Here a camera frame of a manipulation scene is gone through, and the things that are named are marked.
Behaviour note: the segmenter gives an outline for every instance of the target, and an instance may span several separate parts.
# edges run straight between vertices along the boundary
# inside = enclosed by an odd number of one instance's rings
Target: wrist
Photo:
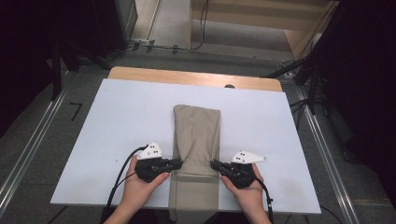
[[[132,216],[137,212],[135,209],[128,208],[123,204],[120,204],[114,213],[105,222],[106,224],[126,224],[128,223]]]
[[[270,224],[267,214],[263,208],[245,213],[251,224]]]

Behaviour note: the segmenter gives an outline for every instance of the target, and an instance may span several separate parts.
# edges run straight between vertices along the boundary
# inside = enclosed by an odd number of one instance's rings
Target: finger
[[[259,178],[261,181],[264,181],[264,179],[262,178],[262,174],[260,174],[259,168],[257,168],[256,163],[253,163],[252,167],[253,167],[254,175],[257,176],[257,178]]]
[[[134,172],[134,168],[136,167],[136,164],[137,164],[137,156],[132,156],[131,162],[129,163],[127,175],[130,175],[131,173]]]
[[[162,173],[160,175],[158,175],[157,177],[155,177],[155,179],[153,179],[151,181],[151,183],[149,183],[149,185],[151,186],[152,190],[155,190],[156,188],[158,188],[158,186],[161,185],[161,183],[163,183],[163,181],[165,181],[166,178],[168,178],[169,173],[165,172]]]
[[[225,176],[222,175],[221,176],[221,180],[224,183],[224,186],[233,194],[235,194],[238,191],[238,188],[233,184],[233,182],[231,182],[231,180]]]

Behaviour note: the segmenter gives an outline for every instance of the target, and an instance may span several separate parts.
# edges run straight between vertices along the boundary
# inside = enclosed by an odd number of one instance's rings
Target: controller cable
[[[264,183],[257,177],[254,176],[257,182],[262,186],[262,189],[264,189],[265,196],[267,198],[267,205],[268,205],[268,218],[270,219],[271,223],[274,224],[274,216],[273,216],[273,211],[272,211],[272,201],[273,199],[270,198],[270,194],[268,193],[267,187],[265,187]]]
[[[106,209],[105,209],[105,216],[106,216],[106,217],[109,217],[109,213],[108,213],[108,212],[109,212],[109,210],[110,210],[111,202],[113,201],[114,194],[116,193],[116,190],[117,190],[117,188],[119,187],[119,185],[120,185],[122,182],[124,182],[124,181],[126,180],[126,178],[128,178],[128,177],[130,177],[130,176],[132,176],[132,175],[135,174],[135,173],[133,173],[133,174],[131,174],[131,175],[126,176],[126,177],[123,178],[123,179],[121,180],[121,182],[120,182],[122,173],[123,173],[123,171],[125,170],[126,165],[128,164],[128,162],[131,160],[132,156],[133,156],[136,152],[141,151],[141,150],[144,150],[144,149],[146,149],[146,147],[148,147],[148,146],[149,146],[149,145],[146,145],[145,147],[139,147],[139,148],[137,148],[135,151],[133,151],[133,152],[129,155],[129,157],[126,159],[125,163],[122,165],[122,168],[121,168],[121,170],[120,170],[119,176],[117,177],[116,183],[114,184],[114,187],[113,187],[113,189],[111,190],[110,195],[108,196],[107,205],[106,205]]]

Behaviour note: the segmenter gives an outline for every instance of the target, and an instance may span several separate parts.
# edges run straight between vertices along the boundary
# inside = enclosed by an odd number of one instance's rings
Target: metal frame
[[[18,161],[15,163],[14,168],[8,175],[6,181],[0,189],[0,219],[6,211],[8,203],[11,201],[12,196],[14,195],[18,185],[21,183],[21,180],[26,173],[27,168],[29,167],[30,162],[32,161],[37,149],[39,148],[41,141],[44,135],[47,132],[47,129],[52,123],[53,118],[58,112],[59,107],[64,100],[65,93],[67,91],[67,87],[70,85],[73,80],[75,74],[71,72],[66,72],[64,74],[64,88],[58,95],[58,97],[51,101],[45,111],[43,117],[35,128],[34,133],[32,134],[29,142],[24,148],[22,154],[18,158]]]
[[[154,28],[154,23],[157,20],[158,12],[160,11],[160,5],[161,5],[162,1],[163,0],[158,0],[157,6],[155,7],[154,14],[152,15],[152,18],[151,18],[150,26],[148,28],[148,34],[146,36],[147,40],[151,39],[151,34],[152,34],[152,30]]]
[[[304,86],[297,87],[297,93],[301,100],[307,98]],[[335,196],[337,197],[337,201],[340,204],[341,211],[343,212],[344,219],[348,224],[359,224],[360,221],[358,215],[356,214],[353,203],[349,197],[349,194],[347,193],[347,188],[344,185],[340,174],[338,173],[334,160],[332,159],[332,153],[320,129],[317,116],[312,115],[309,109],[306,109],[304,112],[312,134],[314,135],[315,141],[317,142],[320,157],[323,159],[323,163],[332,183]]]

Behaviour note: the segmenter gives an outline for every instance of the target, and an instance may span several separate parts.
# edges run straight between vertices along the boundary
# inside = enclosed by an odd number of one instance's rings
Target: black controller
[[[134,171],[141,180],[150,183],[153,179],[155,179],[155,177],[164,172],[170,173],[173,170],[180,169],[182,164],[183,161],[181,159],[168,160],[154,158],[140,160],[137,161]]]
[[[238,189],[249,187],[256,179],[251,163],[239,164],[213,160],[210,162],[210,167],[219,171],[221,175],[227,176]]]

